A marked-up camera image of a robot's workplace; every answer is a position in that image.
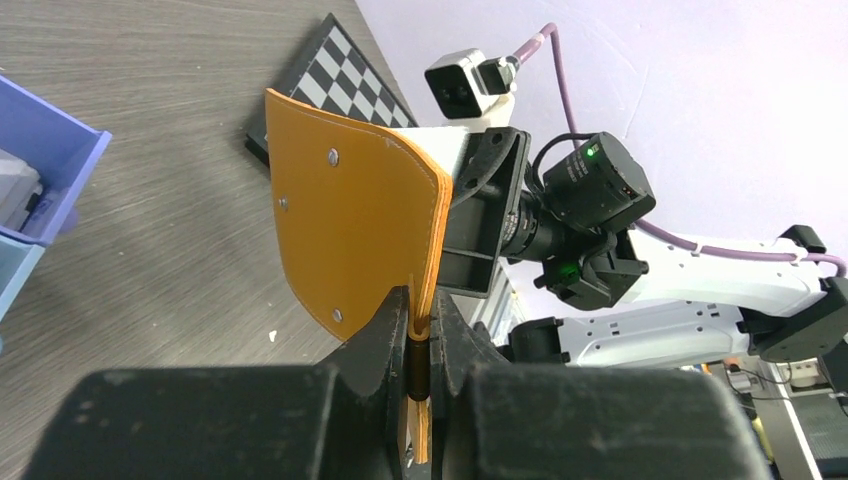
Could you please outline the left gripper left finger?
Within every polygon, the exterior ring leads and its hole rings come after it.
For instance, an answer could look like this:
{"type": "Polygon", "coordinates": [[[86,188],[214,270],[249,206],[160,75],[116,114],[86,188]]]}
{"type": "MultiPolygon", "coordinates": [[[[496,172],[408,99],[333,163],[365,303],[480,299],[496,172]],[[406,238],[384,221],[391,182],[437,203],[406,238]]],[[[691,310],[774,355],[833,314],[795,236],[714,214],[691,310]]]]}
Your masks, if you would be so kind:
{"type": "Polygon", "coordinates": [[[403,477],[409,307],[408,288],[391,288],[372,319],[322,361],[337,370],[323,479],[403,477]]]}

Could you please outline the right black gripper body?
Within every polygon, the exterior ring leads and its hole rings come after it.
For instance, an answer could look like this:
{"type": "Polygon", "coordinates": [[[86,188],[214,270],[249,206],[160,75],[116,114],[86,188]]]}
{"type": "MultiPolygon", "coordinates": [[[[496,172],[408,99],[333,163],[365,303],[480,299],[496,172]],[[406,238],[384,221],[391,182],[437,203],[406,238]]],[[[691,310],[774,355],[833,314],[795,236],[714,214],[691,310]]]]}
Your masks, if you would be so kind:
{"type": "Polygon", "coordinates": [[[472,133],[454,177],[437,283],[483,298],[499,265],[507,217],[520,196],[530,135],[513,127],[472,133]]]}

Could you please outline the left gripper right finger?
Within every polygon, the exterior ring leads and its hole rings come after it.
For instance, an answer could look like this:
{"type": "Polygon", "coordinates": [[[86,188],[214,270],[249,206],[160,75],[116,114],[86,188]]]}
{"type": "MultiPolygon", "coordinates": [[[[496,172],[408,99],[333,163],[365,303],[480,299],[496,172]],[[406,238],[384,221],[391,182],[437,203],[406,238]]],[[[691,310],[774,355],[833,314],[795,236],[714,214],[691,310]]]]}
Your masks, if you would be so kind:
{"type": "Polygon", "coordinates": [[[430,318],[432,479],[474,479],[477,422],[469,379],[477,367],[505,358],[465,321],[450,294],[439,290],[430,318]]]}

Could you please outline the orange leather card holder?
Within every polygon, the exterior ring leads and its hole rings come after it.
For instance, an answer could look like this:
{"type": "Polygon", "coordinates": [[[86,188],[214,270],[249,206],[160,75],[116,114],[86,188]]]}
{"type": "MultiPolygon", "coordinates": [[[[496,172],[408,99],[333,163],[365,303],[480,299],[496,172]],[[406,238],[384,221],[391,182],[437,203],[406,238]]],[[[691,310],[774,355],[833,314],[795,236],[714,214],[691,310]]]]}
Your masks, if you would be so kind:
{"type": "Polygon", "coordinates": [[[430,318],[451,175],[407,134],[274,90],[265,94],[265,113],[280,257],[307,312],[340,347],[391,288],[408,288],[406,449],[426,464],[430,318]]]}

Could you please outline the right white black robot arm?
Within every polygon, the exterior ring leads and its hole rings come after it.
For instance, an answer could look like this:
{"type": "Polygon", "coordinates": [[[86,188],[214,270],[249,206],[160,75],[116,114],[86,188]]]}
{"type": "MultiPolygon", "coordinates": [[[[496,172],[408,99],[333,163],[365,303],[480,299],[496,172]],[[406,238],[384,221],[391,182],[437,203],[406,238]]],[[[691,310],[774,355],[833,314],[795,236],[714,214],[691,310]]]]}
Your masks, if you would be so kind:
{"type": "Polygon", "coordinates": [[[847,337],[847,267],[795,225],[757,245],[699,243],[648,224],[655,197],[612,134],[580,134],[546,172],[514,128],[441,130],[454,200],[439,282],[488,294],[501,260],[536,262],[534,285],[577,309],[515,326],[511,362],[678,367],[751,356],[791,365],[847,337]]]}

